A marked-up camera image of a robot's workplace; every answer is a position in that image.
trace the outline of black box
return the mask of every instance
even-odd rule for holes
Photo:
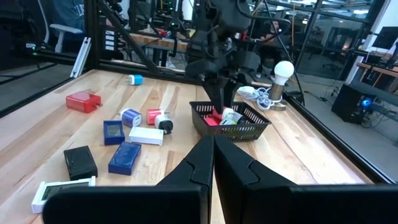
[[[63,155],[67,163],[70,180],[98,177],[97,166],[88,146],[65,150]]]
[[[344,84],[331,107],[331,111],[345,122],[361,124],[365,114],[371,110],[371,103],[375,97]],[[363,106],[364,100],[370,101],[370,105]]]

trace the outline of lamp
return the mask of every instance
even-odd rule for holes
[[[281,61],[275,66],[275,80],[271,86],[269,99],[278,101],[281,99],[286,81],[293,75],[294,66],[292,62]],[[283,111],[286,110],[286,104],[279,102],[271,106],[272,110]]]

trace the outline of small box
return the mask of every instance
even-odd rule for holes
[[[130,85],[141,85],[144,82],[142,75],[129,75]]]
[[[144,144],[163,145],[164,131],[155,128],[133,127],[130,131],[129,137],[131,142]]]
[[[67,107],[70,109],[91,113],[99,106],[102,106],[101,97],[94,94],[79,91],[67,96]]]
[[[108,164],[108,172],[131,175],[134,164],[140,153],[140,144],[122,142]]]
[[[37,189],[35,197],[32,201],[32,212],[33,214],[42,213],[46,201],[60,190],[68,189],[70,187],[92,187],[95,186],[95,177],[64,181],[64,182],[41,182],[39,189]]]
[[[63,152],[67,163],[70,180],[98,177],[97,166],[88,146],[65,150]]]
[[[110,146],[124,142],[122,121],[104,121],[104,145]]]

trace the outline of white light bulb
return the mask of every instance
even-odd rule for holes
[[[293,75],[294,66],[292,62],[281,61],[275,66],[275,80],[277,85],[284,86],[286,81]]]

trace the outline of black plastic basket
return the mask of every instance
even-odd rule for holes
[[[213,113],[211,102],[189,102],[192,107],[192,122],[201,136],[223,134],[230,141],[257,140],[271,122],[245,102],[234,102],[232,109],[244,115],[246,123],[235,125],[210,126],[203,118]]]

